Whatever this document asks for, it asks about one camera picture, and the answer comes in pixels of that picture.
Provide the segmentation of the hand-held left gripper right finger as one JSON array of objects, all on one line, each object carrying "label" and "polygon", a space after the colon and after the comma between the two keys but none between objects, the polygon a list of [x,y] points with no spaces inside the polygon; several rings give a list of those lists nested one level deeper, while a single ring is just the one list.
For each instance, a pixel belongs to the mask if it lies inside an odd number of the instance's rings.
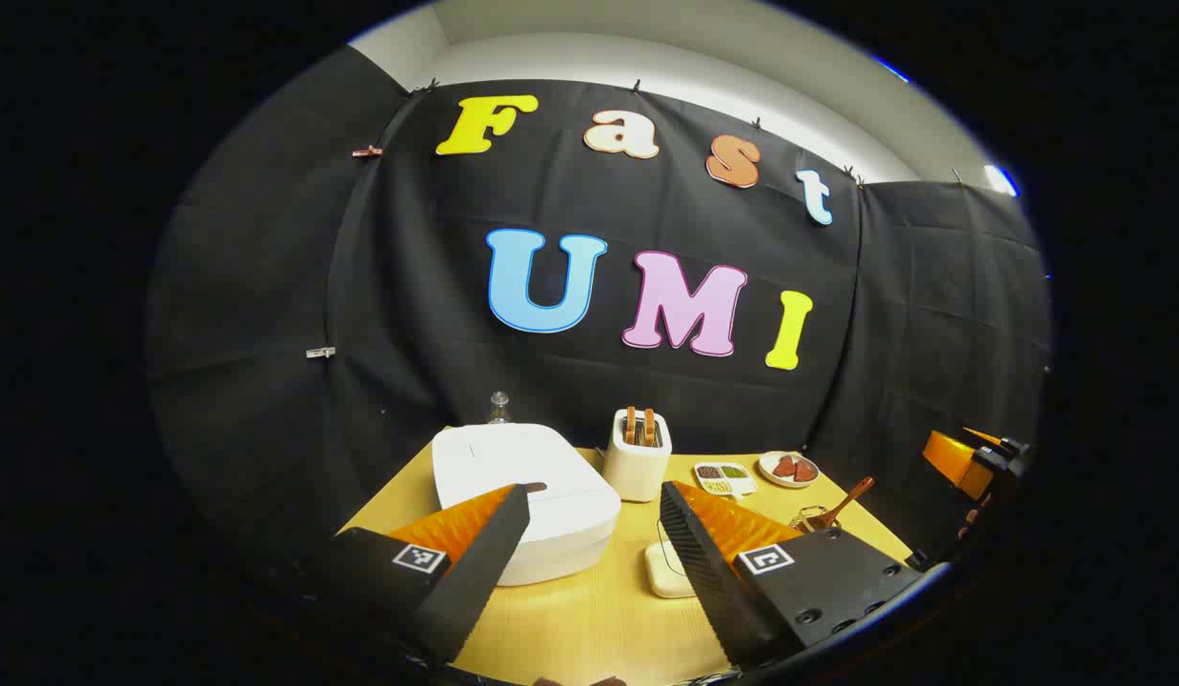
[{"label": "hand-held left gripper right finger", "polygon": [[900,602],[922,573],[842,527],[802,533],[679,481],[661,527],[738,668],[816,649]]}]

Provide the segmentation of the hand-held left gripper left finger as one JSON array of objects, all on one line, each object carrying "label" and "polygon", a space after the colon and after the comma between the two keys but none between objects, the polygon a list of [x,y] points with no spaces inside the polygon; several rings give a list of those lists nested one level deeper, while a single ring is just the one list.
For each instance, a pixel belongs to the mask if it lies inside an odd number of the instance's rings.
[{"label": "hand-held left gripper left finger", "polygon": [[531,522],[505,484],[388,534],[349,527],[317,560],[317,598],[357,628],[454,661]]}]

